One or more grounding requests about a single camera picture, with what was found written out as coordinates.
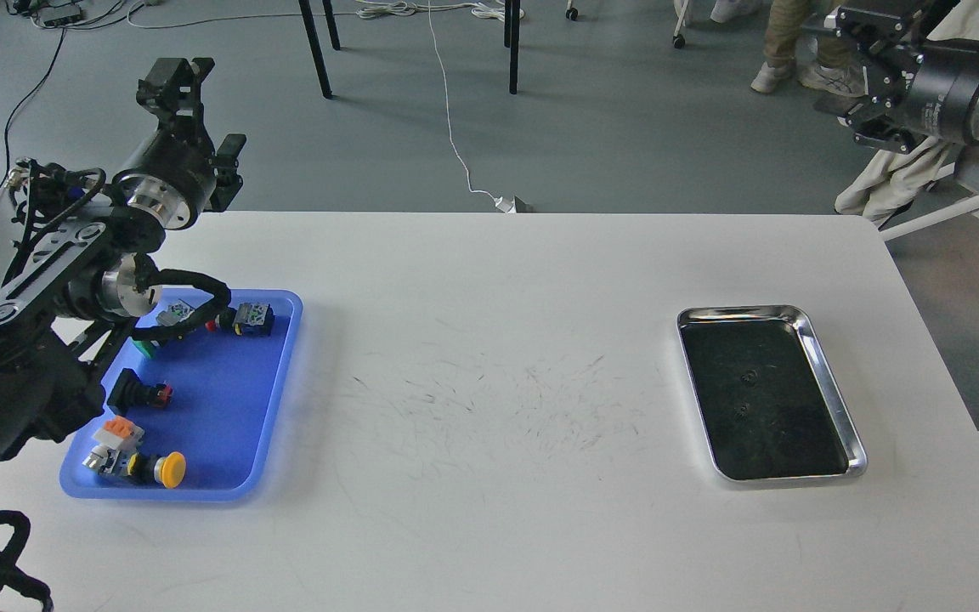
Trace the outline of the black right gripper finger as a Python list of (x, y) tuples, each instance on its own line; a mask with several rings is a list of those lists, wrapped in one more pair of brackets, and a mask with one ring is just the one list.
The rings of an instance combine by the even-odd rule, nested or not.
[(930, 105), (931, 93), (894, 90), (855, 99), (824, 93), (813, 102), (813, 109), (850, 128), (856, 144), (909, 154), (931, 135), (932, 120), (927, 117)]
[(804, 30), (839, 40), (871, 70), (900, 75), (920, 68), (920, 47), (948, 12), (948, 1), (840, 1), (809, 16)]

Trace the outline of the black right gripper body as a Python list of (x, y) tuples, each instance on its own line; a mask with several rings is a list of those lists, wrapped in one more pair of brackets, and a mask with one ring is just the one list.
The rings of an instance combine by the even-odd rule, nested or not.
[(906, 128), (942, 142), (979, 143), (979, 40), (928, 40), (906, 93)]

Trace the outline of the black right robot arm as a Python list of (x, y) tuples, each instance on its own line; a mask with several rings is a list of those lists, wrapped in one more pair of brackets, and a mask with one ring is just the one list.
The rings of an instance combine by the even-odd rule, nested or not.
[(979, 145), (979, 40), (931, 40), (952, 1), (846, 1), (806, 30), (844, 43), (865, 69), (866, 93), (817, 110), (838, 117), (856, 144), (909, 154), (927, 137)]

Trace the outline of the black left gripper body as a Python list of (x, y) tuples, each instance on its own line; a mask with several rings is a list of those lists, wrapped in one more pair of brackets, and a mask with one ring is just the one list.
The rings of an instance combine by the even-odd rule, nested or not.
[(168, 231), (195, 224), (215, 190), (210, 158), (212, 139), (179, 139), (158, 129), (136, 148), (126, 167), (114, 175), (129, 206), (143, 209)]

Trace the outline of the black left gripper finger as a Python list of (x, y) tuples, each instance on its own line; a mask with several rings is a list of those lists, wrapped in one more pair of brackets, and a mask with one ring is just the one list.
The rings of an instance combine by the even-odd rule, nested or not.
[(244, 181), (240, 176), (240, 154), (247, 144), (245, 134), (228, 134), (210, 158), (215, 173), (213, 193), (207, 199), (207, 213), (224, 213), (238, 194)]
[(214, 66), (209, 57), (159, 58), (139, 80), (136, 102), (158, 119), (160, 133), (190, 145), (212, 144), (203, 124), (201, 84)]

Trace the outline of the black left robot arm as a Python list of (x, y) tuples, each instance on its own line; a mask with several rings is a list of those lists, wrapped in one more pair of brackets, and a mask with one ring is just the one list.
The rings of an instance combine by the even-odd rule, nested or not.
[[(0, 462), (31, 439), (60, 442), (104, 410), (102, 379), (128, 340), (183, 336), (229, 306), (211, 276), (159, 269), (151, 254), (168, 231), (228, 209), (242, 186), (242, 134), (214, 144), (201, 86), (210, 58), (160, 58), (136, 100), (158, 127), (123, 171), (71, 171), (20, 159), (8, 172), (22, 239), (0, 286)], [(0, 511), (0, 593), (54, 604), (49, 587), (17, 567), (31, 533), (21, 512)]]

